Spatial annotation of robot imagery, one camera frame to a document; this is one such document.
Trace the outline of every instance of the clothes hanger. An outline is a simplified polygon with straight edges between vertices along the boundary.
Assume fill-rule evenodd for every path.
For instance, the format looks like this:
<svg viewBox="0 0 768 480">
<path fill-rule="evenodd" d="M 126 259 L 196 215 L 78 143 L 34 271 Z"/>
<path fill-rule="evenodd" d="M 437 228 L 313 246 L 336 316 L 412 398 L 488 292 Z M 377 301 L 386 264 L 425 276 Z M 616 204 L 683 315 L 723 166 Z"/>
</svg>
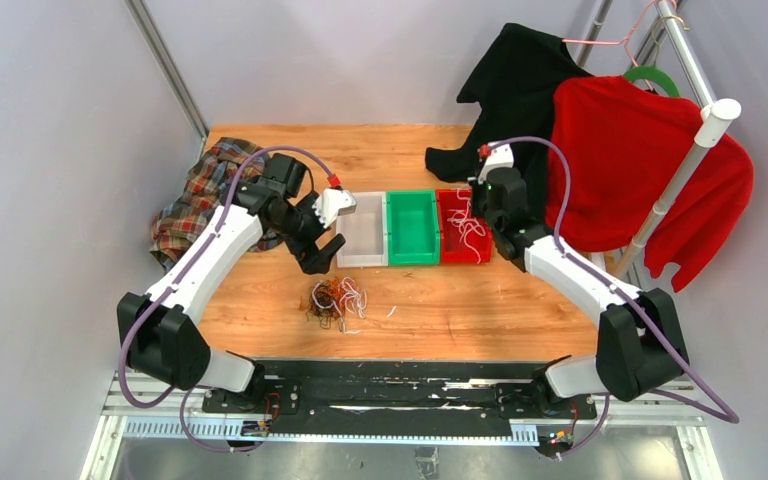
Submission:
<svg viewBox="0 0 768 480">
<path fill-rule="evenodd" d="M 690 30 L 690 27 L 688 27 L 684 23 L 684 19 L 682 19 L 678 15 L 669 15 L 667 17 L 661 17 L 661 21 L 664 21 L 667 18 L 675 18 L 676 20 L 681 22 L 681 26 L 684 27 L 685 30 Z M 657 53 L 655 53 L 655 60 L 652 62 L 652 65 L 638 65 L 638 66 L 632 67 L 623 74 L 623 77 L 631 83 L 634 83 L 637 80 L 651 81 L 655 85 L 658 85 L 661 88 L 663 88 L 664 91 L 667 92 L 667 95 L 671 97 L 681 97 L 681 92 L 679 92 L 678 86 L 675 84 L 673 79 L 670 78 L 667 72 L 658 68 L 657 66 L 658 57 L 661 56 L 661 43 L 658 41 L 657 38 L 655 38 L 653 30 L 649 31 L 649 35 L 658 49 Z"/>
<path fill-rule="evenodd" d="M 587 45 L 622 45 L 623 49 L 625 50 L 625 54 L 628 55 L 628 58 L 631 60 L 632 65 L 635 67 L 639 66 L 637 63 L 637 60 L 634 58 L 634 55 L 631 53 L 631 50 L 628 48 L 628 42 L 631 40 L 631 35 L 634 34 L 635 30 L 637 30 L 637 27 L 640 25 L 640 22 L 643 21 L 643 17 L 646 16 L 646 12 L 649 11 L 649 8 L 652 7 L 652 5 L 655 4 L 659 0 L 651 0 L 649 3 L 646 4 L 646 7 L 643 9 L 642 12 L 640 12 L 640 16 L 637 17 L 637 21 L 634 22 L 634 25 L 631 26 L 631 30 L 628 31 L 625 37 L 619 39 L 616 42 L 604 42 L 604 41 L 597 41 L 597 40 L 577 40 L 577 39 L 571 39 L 571 38 L 565 38 L 563 39 L 564 43 L 580 43 L 580 44 L 587 44 Z M 678 5 L 676 4 L 676 0 L 670 0 L 670 3 L 673 4 L 673 8 L 678 8 Z M 646 85 L 649 86 L 649 88 L 652 88 L 652 84 L 649 83 L 649 81 L 646 81 Z"/>
</svg>

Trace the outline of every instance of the crumpled plaid fabric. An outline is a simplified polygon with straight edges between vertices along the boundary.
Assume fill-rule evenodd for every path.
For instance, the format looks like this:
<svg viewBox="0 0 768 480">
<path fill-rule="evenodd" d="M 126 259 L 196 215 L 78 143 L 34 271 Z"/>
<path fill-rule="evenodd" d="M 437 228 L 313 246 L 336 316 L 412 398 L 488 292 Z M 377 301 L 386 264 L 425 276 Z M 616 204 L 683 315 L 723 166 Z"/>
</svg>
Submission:
<svg viewBox="0 0 768 480">
<path fill-rule="evenodd" d="M 152 244 L 149 251 L 166 271 L 178 263 L 201 235 L 219 200 L 225 198 L 239 165 L 258 150 L 259 146 L 246 140 L 223 137 L 190 169 L 184 193 L 151 222 Z M 269 158 L 269 155 L 262 155 L 252 160 L 240 179 L 260 175 Z M 267 230 L 249 251 L 262 252 L 280 244 L 278 235 Z"/>
</svg>

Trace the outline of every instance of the wooden tabletop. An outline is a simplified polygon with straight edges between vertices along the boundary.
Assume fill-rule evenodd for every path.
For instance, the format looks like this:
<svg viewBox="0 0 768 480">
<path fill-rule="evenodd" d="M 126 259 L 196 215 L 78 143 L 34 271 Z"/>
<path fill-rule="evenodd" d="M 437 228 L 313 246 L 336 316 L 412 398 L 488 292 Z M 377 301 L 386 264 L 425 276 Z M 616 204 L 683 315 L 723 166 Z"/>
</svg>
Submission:
<svg viewBox="0 0 768 480">
<path fill-rule="evenodd" d="M 218 126 L 207 145 L 228 136 L 302 147 L 353 192 L 434 189 L 452 185 L 425 170 L 425 148 L 457 148 L 468 132 L 438 125 Z M 312 170 L 321 190 L 325 175 Z M 366 289 L 366 318 L 347 317 L 356 334 L 336 325 L 324 330 L 299 310 L 316 282 L 335 276 Z M 596 347 L 595 327 L 572 303 L 495 252 L 485 265 L 335 264 L 315 276 L 304 275 L 283 245 L 248 253 L 216 291 L 199 328 L 211 346 L 253 357 L 542 361 Z"/>
</svg>

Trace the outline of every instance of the plastic tray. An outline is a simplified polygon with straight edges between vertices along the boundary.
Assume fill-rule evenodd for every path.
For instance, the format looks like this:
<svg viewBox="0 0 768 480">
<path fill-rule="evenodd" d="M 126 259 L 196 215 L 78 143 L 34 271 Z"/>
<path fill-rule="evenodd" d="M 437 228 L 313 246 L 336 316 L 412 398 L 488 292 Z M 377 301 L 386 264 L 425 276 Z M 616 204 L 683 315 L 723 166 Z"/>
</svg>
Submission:
<svg viewBox="0 0 768 480">
<path fill-rule="evenodd" d="M 467 209 L 467 200 L 471 193 L 467 189 L 436 190 L 437 219 L 440 222 L 440 262 L 441 263 L 487 263 L 493 255 L 493 237 L 483 219 L 476 219 L 484 228 L 484 236 L 472 231 L 466 235 L 466 243 L 461 241 L 461 232 L 449 219 L 459 211 L 466 211 L 467 218 L 473 218 Z"/>
<path fill-rule="evenodd" d="M 351 215 L 337 217 L 337 233 L 346 244 L 337 251 L 337 266 L 387 266 L 387 194 L 384 192 L 353 193 L 357 209 Z"/>
<path fill-rule="evenodd" d="M 390 265 L 440 263 L 440 225 L 433 190 L 387 193 Z"/>
</svg>

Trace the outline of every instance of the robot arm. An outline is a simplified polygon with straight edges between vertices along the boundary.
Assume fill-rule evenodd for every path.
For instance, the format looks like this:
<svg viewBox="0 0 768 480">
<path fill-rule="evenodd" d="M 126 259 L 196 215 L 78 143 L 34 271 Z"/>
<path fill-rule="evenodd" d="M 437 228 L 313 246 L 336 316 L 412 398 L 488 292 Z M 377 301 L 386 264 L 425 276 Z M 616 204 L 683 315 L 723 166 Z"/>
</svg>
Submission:
<svg viewBox="0 0 768 480">
<path fill-rule="evenodd" d="M 630 401 L 680 376 L 681 367 L 629 305 L 651 317 L 670 344 L 687 360 L 676 309 L 660 289 L 643 292 L 598 270 L 557 239 L 542 218 L 529 210 L 526 184 L 513 168 L 508 145 L 485 149 L 472 188 L 473 216 L 484 218 L 496 249 L 523 272 L 546 281 L 569 298 L 598 328 L 596 353 L 564 357 L 539 369 L 533 397 L 543 407 L 580 394 L 608 392 Z M 588 270 L 599 271 L 597 278 Z"/>
<path fill-rule="evenodd" d="M 275 154 L 261 176 L 232 192 L 227 210 L 217 207 L 204 232 L 169 273 L 144 295 L 128 293 L 120 300 L 117 316 L 124 343 L 137 318 L 162 298 L 131 343 L 128 366 L 182 390 L 196 385 L 223 389 L 241 405 L 263 396 L 262 367 L 210 348 L 197 325 L 222 280 L 267 228 L 283 238 L 304 273 L 328 272 L 345 239 L 336 235 L 321 250 L 316 241 L 337 216 L 352 213 L 356 203 L 351 193 L 335 187 L 321 196 L 312 191 L 291 205 L 288 200 L 298 195 L 306 173 L 303 163 Z"/>
</svg>

